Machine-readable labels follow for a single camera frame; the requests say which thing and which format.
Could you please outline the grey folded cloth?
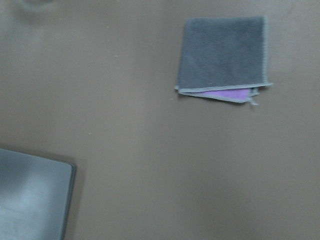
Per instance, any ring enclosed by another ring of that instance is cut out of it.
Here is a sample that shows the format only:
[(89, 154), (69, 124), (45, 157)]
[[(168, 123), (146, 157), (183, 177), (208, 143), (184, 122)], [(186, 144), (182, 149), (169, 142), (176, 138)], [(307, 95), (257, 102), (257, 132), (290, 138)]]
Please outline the grey folded cloth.
[(268, 19), (187, 19), (175, 90), (184, 96), (251, 103), (268, 80)]

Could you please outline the grey laptop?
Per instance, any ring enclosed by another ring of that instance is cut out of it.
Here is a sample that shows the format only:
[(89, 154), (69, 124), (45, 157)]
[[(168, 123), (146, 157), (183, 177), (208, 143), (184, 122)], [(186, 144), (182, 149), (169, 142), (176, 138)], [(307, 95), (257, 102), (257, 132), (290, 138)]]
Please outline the grey laptop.
[(1, 149), (0, 238), (62, 240), (76, 166)]

